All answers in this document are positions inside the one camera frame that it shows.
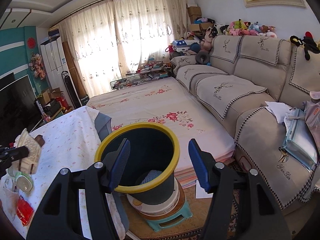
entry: wall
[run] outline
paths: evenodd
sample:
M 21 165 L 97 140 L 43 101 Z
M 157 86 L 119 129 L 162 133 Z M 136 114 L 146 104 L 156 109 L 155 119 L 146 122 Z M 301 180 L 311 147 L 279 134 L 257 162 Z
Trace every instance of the wall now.
M 34 49 L 28 48 L 27 40 L 31 37 L 37 40 L 35 26 L 0 30 L 0 78 L 12 72 L 16 79 L 29 75 L 31 85 L 38 95 L 48 87 L 48 83 L 45 79 L 35 78 L 28 67 L 32 52 L 39 53 L 38 44 Z
M 242 19 L 259 22 L 263 25 L 275 26 L 279 38 L 288 39 L 296 35 L 303 39 L 306 31 L 313 34 L 315 40 L 320 39 L 320 24 L 310 7 L 294 6 L 244 6 L 243 0 L 195 0 L 201 7 L 202 16 L 215 19 L 217 23 L 229 24 Z

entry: tv screen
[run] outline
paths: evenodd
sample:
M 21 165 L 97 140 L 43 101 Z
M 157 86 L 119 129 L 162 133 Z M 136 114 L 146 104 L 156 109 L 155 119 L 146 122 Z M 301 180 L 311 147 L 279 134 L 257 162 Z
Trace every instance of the tv screen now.
M 28 76 L 0 90 L 0 145 L 9 146 L 23 129 L 31 132 L 42 119 L 35 99 Z
M 0 79 L 0 90 L 4 87 L 6 87 L 7 85 L 11 84 L 12 82 L 14 82 L 16 79 L 14 78 L 14 74 L 13 72 L 6 75 L 5 77 Z

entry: metal screw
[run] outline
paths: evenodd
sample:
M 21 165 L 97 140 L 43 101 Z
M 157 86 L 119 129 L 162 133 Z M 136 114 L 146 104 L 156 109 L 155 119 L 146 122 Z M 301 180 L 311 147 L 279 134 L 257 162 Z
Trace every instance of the metal screw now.
M 250 172 L 250 174 L 253 175 L 253 176 L 257 176 L 257 175 L 258 175 L 258 171 L 255 170 L 255 169 L 251 169 L 249 172 Z
M 214 166 L 216 166 L 218 169 L 223 169 L 224 164 L 223 163 L 216 163 Z
M 97 162 L 97 163 L 94 164 L 94 167 L 95 167 L 96 169 L 100 169 L 102 166 L 103 166 L 103 163 L 102 163 L 102 162 Z
M 69 170 L 68 170 L 67 168 L 63 168 L 63 169 L 60 171 L 60 174 L 61 174 L 61 175 L 66 175 L 68 172 L 69 172 Z

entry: stack of boxes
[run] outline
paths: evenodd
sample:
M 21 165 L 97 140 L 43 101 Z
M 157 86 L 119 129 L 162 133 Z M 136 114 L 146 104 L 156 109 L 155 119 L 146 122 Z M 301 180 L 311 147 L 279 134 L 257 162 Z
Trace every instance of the stack of boxes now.
M 197 18 L 202 18 L 201 8 L 198 6 L 188 7 L 188 15 L 190 18 L 189 31 L 194 32 L 196 36 L 203 37 L 208 27 L 212 27 L 212 23 L 194 24 Z

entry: floral bedsheet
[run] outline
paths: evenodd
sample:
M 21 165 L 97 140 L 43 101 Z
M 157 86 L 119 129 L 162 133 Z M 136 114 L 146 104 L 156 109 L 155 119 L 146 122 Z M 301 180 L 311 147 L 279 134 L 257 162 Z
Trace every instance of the floral bedsheet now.
M 174 78 L 95 96 L 87 106 L 110 116 L 112 131 L 135 122 L 156 122 L 170 128 L 180 143 L 175 171 L 192 167 L 188 154 L 191 138 L 216 160 L 231 158 L 235 150 L 234 140 L 224 127 Z

